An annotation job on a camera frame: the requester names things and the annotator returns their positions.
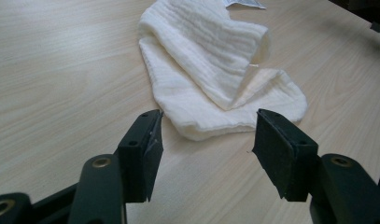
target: wooden table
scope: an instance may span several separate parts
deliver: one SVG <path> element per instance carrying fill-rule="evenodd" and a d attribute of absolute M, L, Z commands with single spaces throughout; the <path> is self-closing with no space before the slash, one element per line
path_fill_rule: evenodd
<path fill-rule="evenodd" d="M 112 153 L 139 114 L 158 108 L 137 43 L 153 1 L 0 0 L 0 194 L 37 202 Z M 264 67 L 286 70 L 309 109 L 299 127 L 319 155 L 339 153 L 380 175 L 380 34 L 318 0 L 262 0 L 232 18 L 270 28 Z M 164 153 L 150 203 L 130 223 L 311 223 L 309 203 L 278 197 L 251 153 L 254 133 L 203 142 L 162 122 Z"/>

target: light wood grain surface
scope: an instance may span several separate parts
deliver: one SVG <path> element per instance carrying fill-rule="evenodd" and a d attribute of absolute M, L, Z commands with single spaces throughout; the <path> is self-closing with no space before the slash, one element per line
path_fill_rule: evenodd
<path fill-rule="evenodd" d="M 0 0 L 0 194 L 33 202 L 78 181 L 112 153 L 137 116 L 158 108 L 136 27 L 153 1 Z M 327 0 L 229 7 L 270 28 L 263 66 L 286 70 L 309 103 L 299 127 L 319 155 L 339 153 L 380 175 L 380 34 Z M 309 203 L 278 197 L 253 153 L 254 133 L 192 142 L 168 118 L 150 203 L 130 223 L 311 223 Z"/>

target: cloth fold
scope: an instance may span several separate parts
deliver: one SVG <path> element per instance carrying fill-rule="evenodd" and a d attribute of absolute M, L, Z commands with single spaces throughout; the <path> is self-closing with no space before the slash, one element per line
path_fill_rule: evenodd
<path fill-rule="evenodd" d="M 268 58 L 268 29 L 232 21 L 222 1 L 159 0 L 138 28 L 155 100 L 187 138 L 254 131 L 259 108 L 302 118 L 286 72 L 249 66 Z"/>

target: folded white cloth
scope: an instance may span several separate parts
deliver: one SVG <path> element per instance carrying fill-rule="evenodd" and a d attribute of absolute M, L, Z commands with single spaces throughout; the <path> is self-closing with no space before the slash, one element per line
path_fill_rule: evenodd
<path fill-rule="evenodd" d="M 267 28 L 232 21 L 221 0 L 159 0 L 139 37 L 155 100 L 189 139 L 254 131 L 259 108 L 303 117 L 305 96 L 286 72 L 250 66 L 268 57 Z"/>

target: black object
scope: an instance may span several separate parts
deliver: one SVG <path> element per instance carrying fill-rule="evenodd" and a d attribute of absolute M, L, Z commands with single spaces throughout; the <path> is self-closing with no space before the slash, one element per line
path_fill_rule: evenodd
<path fill-rule="evenodd" d="M 380 0 L 330 0 L 335 5 L 369 21 L 370 29 L 380 33 Z"/>
<path fill-rule="evenodd" d="M 380 188 L 356 161 L 317 155 L 317 143 L 282 115 L 260 109 L 253 152 L 280 197 L 313 198 L 314 223 L 380 224 Z"/>
<path fill-rule="evenodd" d="M 163 147 L 162 112 L 137 118 L 113 155 L 88 160 L 77 184 L 38 203 L 24 193 L 0 195 L 0 223 L 127 223 L 126 203 L 151 198 Z"/>

